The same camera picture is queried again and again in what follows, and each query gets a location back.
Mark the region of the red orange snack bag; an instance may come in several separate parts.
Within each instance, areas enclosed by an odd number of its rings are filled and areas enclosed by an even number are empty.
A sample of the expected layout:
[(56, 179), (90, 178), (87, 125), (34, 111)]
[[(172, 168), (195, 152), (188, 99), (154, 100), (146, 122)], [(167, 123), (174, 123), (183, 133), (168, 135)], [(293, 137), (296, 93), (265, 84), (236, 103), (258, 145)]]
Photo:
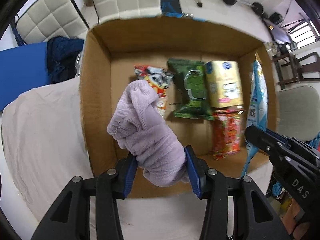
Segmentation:
[(212, 155), (216, 160), (234, 155), (240, 151), (242, 106), (232, 106), (213, 111)]

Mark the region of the dark wooden chair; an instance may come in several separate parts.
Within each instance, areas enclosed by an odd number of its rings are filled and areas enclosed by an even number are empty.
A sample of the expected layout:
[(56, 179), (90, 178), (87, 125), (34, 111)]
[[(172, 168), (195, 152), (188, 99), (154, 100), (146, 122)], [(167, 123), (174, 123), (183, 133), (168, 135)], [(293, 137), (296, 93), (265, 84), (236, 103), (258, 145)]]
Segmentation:
[[(315, 62), (301, 64), (302, 61), (313, 57)], [(277, 85), (280, 86), (281, 90), (286, 88), (286, 85), (300, 82), (319, 82), (319, 77), (304, 77), (306, 73), (318, 73), (319, 74), (319, 55), (316, 52), (307, 54), (304, 57), (296, 58), (292, 53), (286, 53), (281, 56), (274, 56), (272, 59), (278, 75), (279, 82)], [(282, 68), (290, 66), (293, 77), (284, 79), (282, 74)]]

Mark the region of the green wet wipes pack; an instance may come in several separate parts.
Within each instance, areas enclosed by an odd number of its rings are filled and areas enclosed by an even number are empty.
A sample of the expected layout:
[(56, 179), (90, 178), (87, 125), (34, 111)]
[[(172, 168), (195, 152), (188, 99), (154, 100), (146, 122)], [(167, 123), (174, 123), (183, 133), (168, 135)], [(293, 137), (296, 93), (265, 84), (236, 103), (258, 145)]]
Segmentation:
[(204, 62), (200, 60), (169, 58), (169, 70), (180, 95), (180, 101), (173, 115), (177, 118), (204, 119), (213, 121), (209, 105)]

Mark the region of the left white quilted chair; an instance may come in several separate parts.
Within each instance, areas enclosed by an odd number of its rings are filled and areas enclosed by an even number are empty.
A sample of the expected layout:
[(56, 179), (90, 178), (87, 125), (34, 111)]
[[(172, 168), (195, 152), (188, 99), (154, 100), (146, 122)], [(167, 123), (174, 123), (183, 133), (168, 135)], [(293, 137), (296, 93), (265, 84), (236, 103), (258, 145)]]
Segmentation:
[(84, 38), (89, 29), (75, 0), (36, 0), (10, 26), (19, 46), (57, 36)]

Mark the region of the open cardboard box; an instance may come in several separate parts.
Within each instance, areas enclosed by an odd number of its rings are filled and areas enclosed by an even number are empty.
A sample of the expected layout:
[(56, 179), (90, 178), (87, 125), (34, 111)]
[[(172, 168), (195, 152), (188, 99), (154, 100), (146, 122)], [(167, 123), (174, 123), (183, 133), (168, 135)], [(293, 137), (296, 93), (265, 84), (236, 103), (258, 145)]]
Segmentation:
[[(134, 65), (167, 68), (169, 58), (237, 61), (244, 98), (244, 129), (249, 112), (249, 74), (256, 54), (261, 60), (268, 91), (267, 127), (277, 132), (279, 105), (272, 64), (264, 42), (256, 37), (226, 25), (168, 16), (111, 20), (89, 30), (80, 77), (80, 109), (93, 176), (98, 177), (127, 156), (127, 150), (121, 149), (106, 129), (123, 91), (136, 77)], [(239, 178), (247, 157), (244, 135), (240, 137), (240, 153), (214, 160), (210, 153), (211, 123), (203, 119), (174, 117), (172, 111), (182, 103), (182, 96), (174, 84), (170, 85), (167, 93), (166, 124), (181, 144), (191, 145), (209, 167), (225, 176)], [(182, 182), (171, 187), (157, 187), (146, 180), (142, 169), (138, 168), (129, 197), (166, 197), (190, 191), (191, 186)]]

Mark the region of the orange panda snack bag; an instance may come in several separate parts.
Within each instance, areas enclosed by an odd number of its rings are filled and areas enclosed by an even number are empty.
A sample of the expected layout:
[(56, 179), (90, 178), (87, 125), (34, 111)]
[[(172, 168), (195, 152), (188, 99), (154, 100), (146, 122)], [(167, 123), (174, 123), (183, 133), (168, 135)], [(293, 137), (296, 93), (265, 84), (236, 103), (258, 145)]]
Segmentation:
[(164, 117), (167, 110), (167, 89), (174, 75), (164, 68), (150, 65), (135, 65), (135, 75), (138, 79), (146, 80), (150, 87), (158, 94), (157, 111)]

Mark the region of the grey cushioned chair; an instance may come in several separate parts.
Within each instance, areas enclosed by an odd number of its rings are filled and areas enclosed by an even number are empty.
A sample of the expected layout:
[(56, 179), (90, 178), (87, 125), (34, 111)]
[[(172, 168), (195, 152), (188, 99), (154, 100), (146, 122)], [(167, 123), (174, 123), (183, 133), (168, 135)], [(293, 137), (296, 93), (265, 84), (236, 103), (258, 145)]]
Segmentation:
[(278, 92), (278, 133), (301, 141), (311, 141), (319, 133), (319, 93), (312, 86)]

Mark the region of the dark navy garment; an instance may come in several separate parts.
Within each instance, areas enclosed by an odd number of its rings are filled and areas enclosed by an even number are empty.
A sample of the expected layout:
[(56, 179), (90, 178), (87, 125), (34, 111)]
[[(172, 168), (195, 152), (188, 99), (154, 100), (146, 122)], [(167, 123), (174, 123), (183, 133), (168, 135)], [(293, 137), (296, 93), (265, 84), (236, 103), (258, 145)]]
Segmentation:
[(47, 41), (46, 65), (50, 83), (60, 83), (76, 76), (76, 59), (84, 40), (56, 36)]

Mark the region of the lilac fleece cloth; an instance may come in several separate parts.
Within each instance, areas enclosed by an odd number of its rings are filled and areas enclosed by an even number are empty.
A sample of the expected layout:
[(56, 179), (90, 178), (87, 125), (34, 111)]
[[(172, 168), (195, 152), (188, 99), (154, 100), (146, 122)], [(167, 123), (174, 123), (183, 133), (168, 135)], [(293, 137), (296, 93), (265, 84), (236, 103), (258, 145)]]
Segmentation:
[(189, 180), (186, 154), (175, 133), (157, 111), (158, 94), (145, 80), (127, 85), (107, 126), (122, 149), (136, 157), (143, 176), (169, 187)]

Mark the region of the light blue snack packet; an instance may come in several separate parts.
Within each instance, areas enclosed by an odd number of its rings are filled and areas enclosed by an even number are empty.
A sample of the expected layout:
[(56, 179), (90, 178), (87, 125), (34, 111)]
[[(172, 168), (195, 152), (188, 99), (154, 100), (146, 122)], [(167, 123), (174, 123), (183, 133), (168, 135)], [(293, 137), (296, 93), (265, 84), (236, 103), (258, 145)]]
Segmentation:
[(258, 53), (252, 64), (251, 93), (246, 119), (246, 128), (256, 126), (263, 131), (267, 128), (268, 92), (266, 80)]

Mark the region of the blue foam mat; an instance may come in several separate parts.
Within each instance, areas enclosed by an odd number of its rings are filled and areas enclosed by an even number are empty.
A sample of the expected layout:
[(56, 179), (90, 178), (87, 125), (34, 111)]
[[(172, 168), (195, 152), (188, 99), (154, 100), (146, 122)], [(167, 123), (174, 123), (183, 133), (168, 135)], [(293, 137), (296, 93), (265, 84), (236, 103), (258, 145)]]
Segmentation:
[(1, 110), (20, 94), (50, 84), (46, 42), (3, 50), (0, 57)]

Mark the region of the dumbbell on floor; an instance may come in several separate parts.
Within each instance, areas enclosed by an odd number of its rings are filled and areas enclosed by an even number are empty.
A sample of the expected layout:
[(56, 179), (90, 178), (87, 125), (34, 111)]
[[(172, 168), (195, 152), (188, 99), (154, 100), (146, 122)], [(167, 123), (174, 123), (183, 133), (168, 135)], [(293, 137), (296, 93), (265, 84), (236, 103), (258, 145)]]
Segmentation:
[(259, 2), (249, 3), (249, 2), (246, 2), (244, 0), (223, 0), (223, 2), (226, 5), (230, 5), (230, 6), (233, 6), (237, 2), (239, 2), (241, 4), (244, 4), (244, 5), (248, 6), (248, 7), (250, 7), (252, 9), (252, 11), (258, 16), (262, 16), (263, 13), (264, 13), (264, 7)]

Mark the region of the yellow tissue pack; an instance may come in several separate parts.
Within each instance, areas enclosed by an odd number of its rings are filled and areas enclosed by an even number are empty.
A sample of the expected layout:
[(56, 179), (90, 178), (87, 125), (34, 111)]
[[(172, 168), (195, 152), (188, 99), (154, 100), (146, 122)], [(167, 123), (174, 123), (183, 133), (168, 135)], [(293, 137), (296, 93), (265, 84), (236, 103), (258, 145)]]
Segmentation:
[(212, 108), (243, 104), (241, 79), (236, 61), (209, 61), (205, 64), (205, 70)]

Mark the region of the grey bed sheet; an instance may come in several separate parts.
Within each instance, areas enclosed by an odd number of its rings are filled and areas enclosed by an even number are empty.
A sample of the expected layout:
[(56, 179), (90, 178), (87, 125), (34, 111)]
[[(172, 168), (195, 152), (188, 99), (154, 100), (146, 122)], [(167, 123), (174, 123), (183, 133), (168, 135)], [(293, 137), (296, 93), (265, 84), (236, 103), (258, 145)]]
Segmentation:
[[(30, 239), (74, 177), (91, 178), (80, 121), (79, 78), (21, 94), (1, 115), (1, 208)], [(192, 193), (118, 201), (125, 239), (198, 239), (206, 202)]]

